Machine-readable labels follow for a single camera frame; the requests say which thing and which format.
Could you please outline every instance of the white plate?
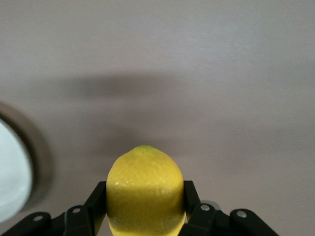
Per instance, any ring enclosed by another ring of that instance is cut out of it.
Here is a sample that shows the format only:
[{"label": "white plate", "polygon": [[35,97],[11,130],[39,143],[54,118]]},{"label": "white plate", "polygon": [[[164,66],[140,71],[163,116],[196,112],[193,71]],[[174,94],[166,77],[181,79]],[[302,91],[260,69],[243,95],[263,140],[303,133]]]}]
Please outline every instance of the white plate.
[{"label": "white plate", "polygon": [[0,222],[17,214],[32,190],[30,155],[17,133],[0,119]]}]

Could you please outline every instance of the metal screw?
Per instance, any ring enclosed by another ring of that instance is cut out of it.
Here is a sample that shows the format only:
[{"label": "metal screw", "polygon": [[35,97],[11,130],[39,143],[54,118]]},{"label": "metal screw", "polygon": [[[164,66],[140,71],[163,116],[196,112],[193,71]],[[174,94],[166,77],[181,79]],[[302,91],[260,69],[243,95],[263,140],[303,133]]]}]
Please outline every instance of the metal screw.
[{"label": "metal screw", "polygon": [[237,211],[236,214],[237,214],[239,217],[241,217],[241,218],[246,218],[246,217],[247,217],[246,213],[243,212],[242,210]]},{"label": "metal screw", "polygon": [[78,213],[78,212],[80,212],[80,210],[81,210],[80,208],[75,208],[72,210],[72,213]]},{"label": "metal screw", "polygon": [[42,215],[38,215],[33,219],[33,221],[40,221],[42,218],[43,218]]},{"label": "metal screw", "polygon": [[204,211],[209,211],[209,210],[210,210],[210,207],[209,207],[208,205],[206,205],[206,204],[202,204],[202,205],[200,206],[200,208],[201,208],[202,210],[204,210]]}]

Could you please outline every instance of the bolt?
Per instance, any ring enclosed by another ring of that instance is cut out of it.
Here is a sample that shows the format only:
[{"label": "bolt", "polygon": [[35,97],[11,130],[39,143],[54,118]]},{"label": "bolt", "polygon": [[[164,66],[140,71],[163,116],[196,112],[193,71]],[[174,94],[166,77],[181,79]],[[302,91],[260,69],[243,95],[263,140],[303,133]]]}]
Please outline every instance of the bolt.
[{"label": "bolt", "polygon": [[242,210],[237,211],[236,214],[237,214],[239,217],[241,217],[241,218],[246,218],[246,217],[247,217],[246,213],[243,212]]},{"label": "bolt", "polygon": [[206,204],[202,204],[202,205],[200,206],[200,208],[201,208],[202,210],[204,210],[204,211],[209,211],[209,210],[210,210],[210,207],[209,207],[208,205],[206,205]]},{"label": "bolt", "polygon": [[38,215],[36,217],[34,217],[33,221],[40,221],[43,218],[42,215]]},{"label": "bolt", "polygon": [[72,210],[72,213],[78,213],[78,212],[80,212],[80,210],[81,210],[80,208],[75,208]]}]

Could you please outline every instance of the screw head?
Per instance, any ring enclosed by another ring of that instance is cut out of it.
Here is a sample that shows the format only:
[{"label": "screw head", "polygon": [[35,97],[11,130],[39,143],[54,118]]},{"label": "screw head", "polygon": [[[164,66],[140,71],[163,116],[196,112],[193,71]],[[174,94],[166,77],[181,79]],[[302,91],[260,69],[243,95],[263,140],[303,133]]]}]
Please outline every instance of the screw head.
[{"label": "screw head", "polygon": [[204,210],[204,211],[209,211],[209,210],[210,210],[210,207],[209,207],[208,205],[206,205],[206,204],[202,204],[202,205],[200,206],[200,208],[201,208],[202,210]]},{"label": "screw head", "polygon": [[43,218],[42,215],[38,215],[36,217],[34,217],[33,221],[40,221]]},{"label": "screw head", "polygon": [[80,208],[75,208],[75,209],[72,210],[72,213],[78,213],[78,212],[80,212],[80,211],[81,211]]},{"label": "screw head", "polygon": [[242,210],[237,211],[236,214],[237,214],[238,217],[241,217],[241,218],[246,218],[247,217],[246,213],[243,212]]}]

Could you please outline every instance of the yellow lemon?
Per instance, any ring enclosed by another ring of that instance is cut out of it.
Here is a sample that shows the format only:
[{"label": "yellow lemon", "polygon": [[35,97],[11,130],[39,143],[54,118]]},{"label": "yellow lemon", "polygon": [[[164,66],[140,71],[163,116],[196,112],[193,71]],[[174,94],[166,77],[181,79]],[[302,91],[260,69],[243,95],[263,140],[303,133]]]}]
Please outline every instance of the yellow lemon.
[{"label": "yellow lemon", "polygon": [[106,205],[114,236],[177,236],[185,220],[182,173],[164,152],[136,147],[112,166]]}]

